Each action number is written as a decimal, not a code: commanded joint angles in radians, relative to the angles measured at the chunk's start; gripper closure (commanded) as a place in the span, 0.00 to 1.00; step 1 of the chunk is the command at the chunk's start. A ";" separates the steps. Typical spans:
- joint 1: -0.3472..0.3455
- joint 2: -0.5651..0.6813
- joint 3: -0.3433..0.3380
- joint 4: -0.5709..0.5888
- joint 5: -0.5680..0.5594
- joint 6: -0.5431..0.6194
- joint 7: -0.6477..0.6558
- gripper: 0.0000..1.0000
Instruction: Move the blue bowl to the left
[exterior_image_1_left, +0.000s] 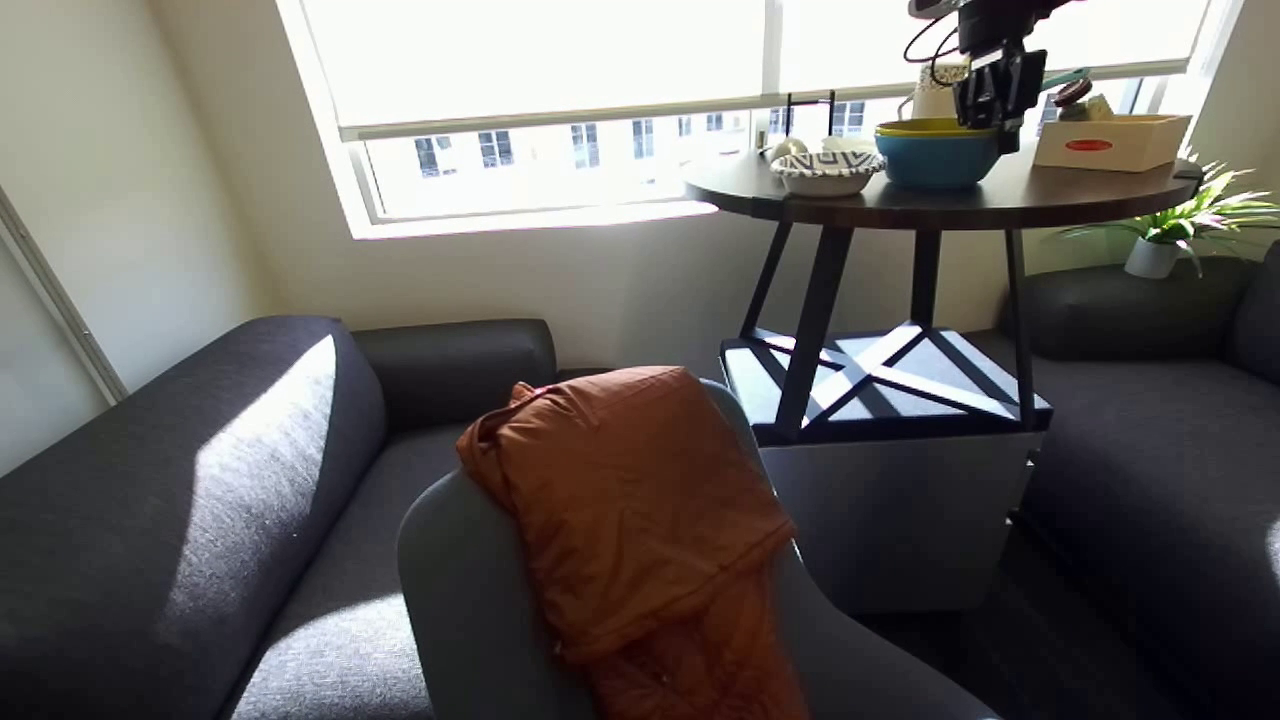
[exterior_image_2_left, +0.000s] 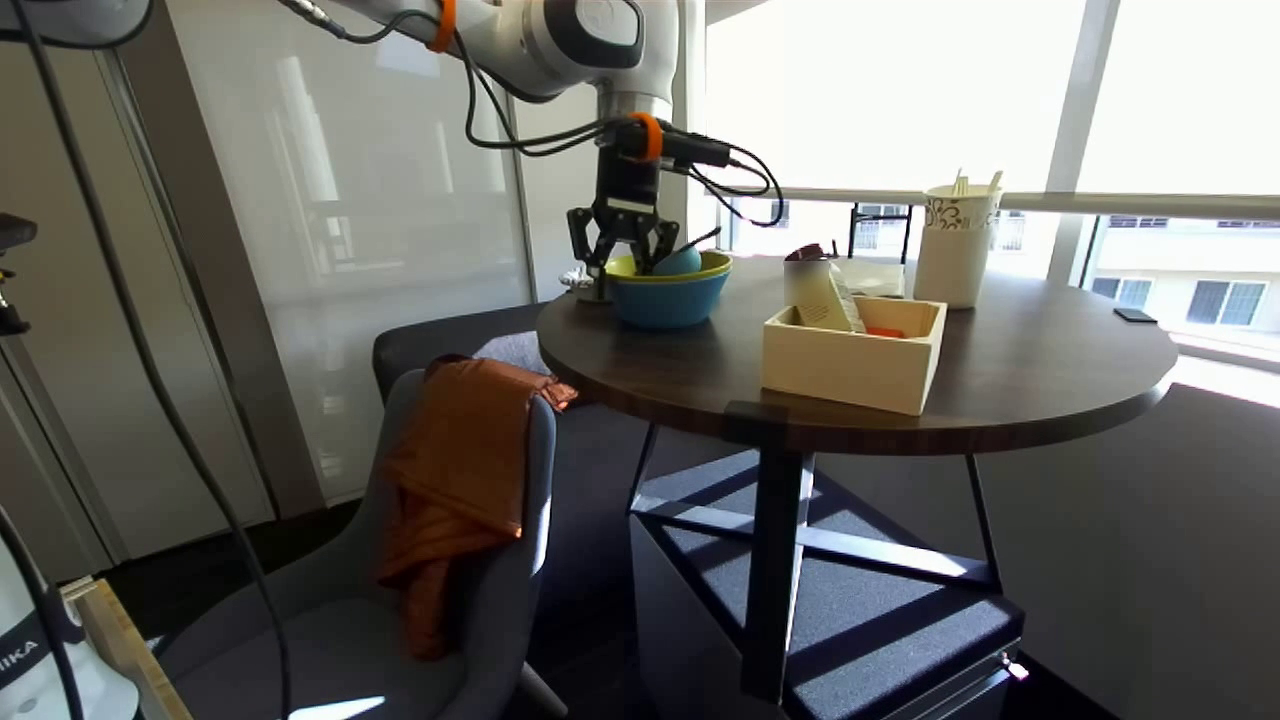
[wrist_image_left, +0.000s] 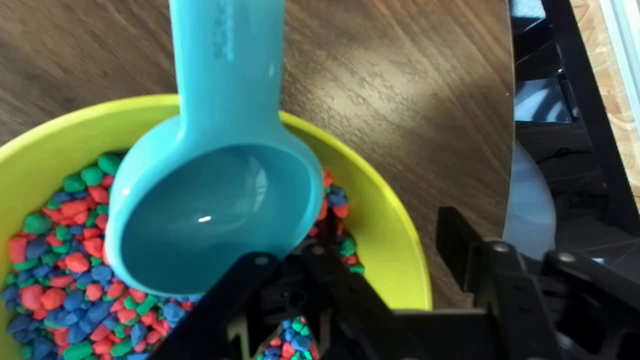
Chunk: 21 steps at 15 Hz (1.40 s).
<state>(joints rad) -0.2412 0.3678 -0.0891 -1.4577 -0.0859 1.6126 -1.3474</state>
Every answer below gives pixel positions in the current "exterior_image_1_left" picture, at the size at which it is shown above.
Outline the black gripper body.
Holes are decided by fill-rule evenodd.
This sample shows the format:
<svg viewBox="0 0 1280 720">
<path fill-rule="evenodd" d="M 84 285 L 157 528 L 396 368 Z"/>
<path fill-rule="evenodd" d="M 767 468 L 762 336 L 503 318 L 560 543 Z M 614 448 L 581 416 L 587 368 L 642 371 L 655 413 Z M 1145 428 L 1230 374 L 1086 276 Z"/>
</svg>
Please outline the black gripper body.
<svg viewBox="0 0 1280 720">
<path fill-rule="evenodd" d="M 958 118 L 989 133 L 1015 133 L 1045 82 L 1050 52 L 1020 42 L 999 49 L 991 59 L 971 63 L 958 82 Z"/>
</svg>

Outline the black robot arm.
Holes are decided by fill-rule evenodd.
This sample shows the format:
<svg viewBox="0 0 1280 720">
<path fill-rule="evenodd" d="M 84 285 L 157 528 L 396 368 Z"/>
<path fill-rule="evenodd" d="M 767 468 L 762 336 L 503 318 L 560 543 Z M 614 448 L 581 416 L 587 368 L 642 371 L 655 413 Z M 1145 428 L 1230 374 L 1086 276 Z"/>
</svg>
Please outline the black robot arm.
<svg viewBox="0 0 1280 720">
<path fill-rule="evenodd" d="M 1025 113 L 1045 88 L 1050 52 L 1027 34 L 1067 0 L 909 0 L 912 20 L 960 16 L 967 75 L 951 88 L 958 118 L 999 144 L 1020 140 Z"/>
</svg>

